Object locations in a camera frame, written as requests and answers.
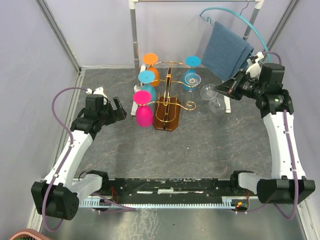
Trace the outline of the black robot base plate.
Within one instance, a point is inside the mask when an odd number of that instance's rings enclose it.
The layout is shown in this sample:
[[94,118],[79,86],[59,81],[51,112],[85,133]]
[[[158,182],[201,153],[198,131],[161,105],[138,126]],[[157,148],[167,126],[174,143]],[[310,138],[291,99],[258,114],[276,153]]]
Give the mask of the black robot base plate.
[[218,178],[110,178],[97,192],[124,204],[221,203],[223,197],[255,196],[235,180]]

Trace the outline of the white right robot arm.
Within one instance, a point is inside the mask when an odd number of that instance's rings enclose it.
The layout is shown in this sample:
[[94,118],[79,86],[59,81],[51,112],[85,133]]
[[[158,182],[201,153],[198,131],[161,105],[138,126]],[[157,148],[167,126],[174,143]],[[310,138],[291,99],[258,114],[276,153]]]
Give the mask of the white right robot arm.
[[299,204],[316,189],[314,180],[303,170],[294,134],[294,108],[289,92],[283,88],[285,67],[265,63],[259,77],[239,70],[232,78],[217,85],[216,92],[233,100],[247,97],[255,100],[267,129],[272,170],[271,178],[243,171],[229,182],[236,196],[246,190],[255,193],[262,204]]

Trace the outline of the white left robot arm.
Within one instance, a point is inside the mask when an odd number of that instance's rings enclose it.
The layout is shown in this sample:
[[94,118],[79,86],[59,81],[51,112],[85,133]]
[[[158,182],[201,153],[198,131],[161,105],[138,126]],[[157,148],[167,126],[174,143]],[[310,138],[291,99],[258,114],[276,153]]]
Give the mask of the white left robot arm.
[[74,183],[78,166],[103,126],[125,120],[127,112],[119,98],[111,100],[102,94],[90,94],[85,107],[72,122],[69,138],[60,157],[43,181],[36,181],[31,194],[37,212],[63,220],[72,220],[80,203],[92,193],[106,195],[110,191],[108,175],[91,170],[84,179]]

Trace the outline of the clear wine glass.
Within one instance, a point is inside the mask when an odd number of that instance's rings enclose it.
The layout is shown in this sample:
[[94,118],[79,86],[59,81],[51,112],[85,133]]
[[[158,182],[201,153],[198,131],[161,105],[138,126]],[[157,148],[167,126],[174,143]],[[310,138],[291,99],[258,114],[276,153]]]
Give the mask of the clear wine glass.
[[216,116],[221,116],[226,111],[224,97],[214,90],[214,84],[207,84],[202,87],[200,96],[202,99],[208,101],[209,110]]
[[190,73],[185,76],[184,81],[189,88],[195,88],[201,83],[202,79],[198,74]]

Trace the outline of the clear wine glass front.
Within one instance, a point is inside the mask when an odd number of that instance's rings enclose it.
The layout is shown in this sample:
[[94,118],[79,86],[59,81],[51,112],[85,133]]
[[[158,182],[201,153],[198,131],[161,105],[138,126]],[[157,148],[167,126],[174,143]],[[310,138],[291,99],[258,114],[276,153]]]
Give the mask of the clear wine glass front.
[[202,87],[200,96],[202,99],[208,101],[209,110],[216,116],[221,116],[226,111],[224,97],[214,90],[214,84],[207,84]]

